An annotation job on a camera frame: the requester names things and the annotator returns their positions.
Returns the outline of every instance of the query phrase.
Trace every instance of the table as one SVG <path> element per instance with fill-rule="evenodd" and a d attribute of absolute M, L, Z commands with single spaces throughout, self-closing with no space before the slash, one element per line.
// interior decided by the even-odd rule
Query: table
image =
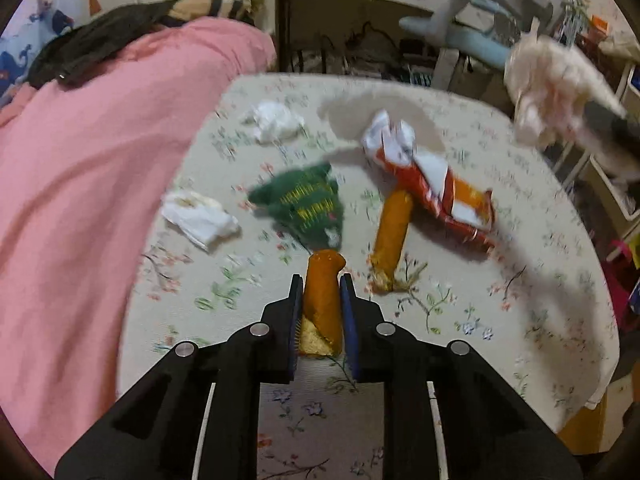
<path fill-rule="evenodd" d="M 415 215 L 399 266 L 405 272 L 428 262 L 414 297 L 373 296 L 367 284 L 367 255 L 393 178 L 367 164 L 361 131 L 339 137 L 317 113 L 328 100 L 348 106 L 366 92 L 417 105 L 439 129 L 454 170 L 494 190 L 497 250 L 489 259 Z M 265 98 L 302 114 L 308 135 L 254 144 L 241 118 Z M 604 277 L 572 204 L 538 153 L 514 144 L 508 118 L 429 89 L 283 74 L 237 79 L 197 134 L 175 185 L 222 202 L 242 233 L 207 254 L 156 219 L 130 296 L 120 392 L 176 342 L 218 343 L 255 322 L 265 304 L 286 297 L 292 274 L 305 275 L 308 253 L 271 219 L 254 216 L 246 190 L 321 159 L 332 163 L 345 205 L 345 270 L 385 319 L 424 341 L 468 341 L 553 430 L 599 401 L 618 360 Z M 294 383 L 261 387 L 258 478 L 380 478 L 382 406 L 382 385 L 354 383 L 343 358 L 300 360 Z"/>

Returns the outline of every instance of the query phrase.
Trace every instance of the pink flower print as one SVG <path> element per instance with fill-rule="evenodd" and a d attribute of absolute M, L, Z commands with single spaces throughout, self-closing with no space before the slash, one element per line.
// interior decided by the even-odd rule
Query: pink flower print
<path fill-rule="evenodd" d="M 238 207 L 240 209 L 243 209 L 244 211 L 253 211 L 254 209 L 257 209 L 257 207 L 248 200 L 243 200 L 242 202 L 238 203 Z"/>
<path fill-rule="evenodd" d="M 271 176 L 273 176 L 273 165 L 269 164 L 268 162 L 264 162 L 260 165 L 260 169 L 269 173 Z"/>

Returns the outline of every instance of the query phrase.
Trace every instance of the crumpled white tissue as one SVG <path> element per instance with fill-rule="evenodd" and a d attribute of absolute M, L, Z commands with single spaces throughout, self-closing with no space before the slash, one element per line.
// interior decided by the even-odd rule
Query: crumpled white tissue
<path fill-rule="evenodd" d="M 640 177 L 640 162 L 584 121 L 589 100 L 621 117 L 626 112 L 604 76 L 576 46 L 527 35 L 511 49 L 504 84 L 516 105 L 513 122 L 519 142 L 544 148 L 562 136 L 592 153 L 607 173 L 623 180 Z"/>
<path fill-rule="evenodd" d="M 250 135 L 260 144 L 290 139 L 305 131 L 303 117 L 275 101 L 261 101 L 242 122 L 255 125 Z"/>
<path fill-rule="evenodd" d="M 160 214 L 205 251 L 216 238 L 229 236 L 240 228 L 238 219 L 227 213 L 220 202 L 191 190 L 168 193 Z"/>

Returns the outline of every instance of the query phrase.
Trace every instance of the metal screw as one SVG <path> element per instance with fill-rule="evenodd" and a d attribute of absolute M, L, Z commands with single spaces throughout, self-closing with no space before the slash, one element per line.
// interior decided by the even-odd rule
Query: metal screw
<path fill-rule="evenodd" d="M 451 351 L 457 355 L 467 355 L 469 353 L 469 345 L 464 341 L 454 341 L 451 343 Z"/>
<path fill-rule="evenodd" d="M 376 327 L 376 332 L 378 332 L 380 335 L 389 336 L 396 333 L 396 327 L 393 326 L 391 323 L 380 323 Z"/>
<path fill-rule="evenodd" d="M 266 323 L 256 323 L 255 325 L 251 326 L 249 332 L 257 337 L 262 337 L 263 335 L 267 335 L 269 333 L 269 330 L 269 325 L 267 325 Z"/>
<path fill-rule="evenodd" d="M 177 347 L 175 347 L 175 353 L 178 354 L 180 357 L 188 357 L 191 354 L 193 354 L 193 351 L 195 350 L 195 346 L 193 345 L 193 343 L 180 343 Z"/>

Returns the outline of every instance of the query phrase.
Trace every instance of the orange snack stick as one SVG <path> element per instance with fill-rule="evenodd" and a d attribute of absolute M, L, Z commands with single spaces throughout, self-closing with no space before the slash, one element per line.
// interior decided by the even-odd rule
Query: orange snack stick
<path fill-rule="evenodd" d="M 303 313 L 329 343 L 333 355 L 342 352 L 342 314 L 338 272 L 346 263 L 340 253 L 326 249 L 312 254 L 306 269 Z"/>
<path fill-rule="evenodd" d="M 394 290 L 394 275 L 402 255 L 406 230 L 414 209 L 411 194 L 400 187 L 385 200 L 376 235 L 376 245 L 370 256 L 373 283 L 381 292 Z"/>

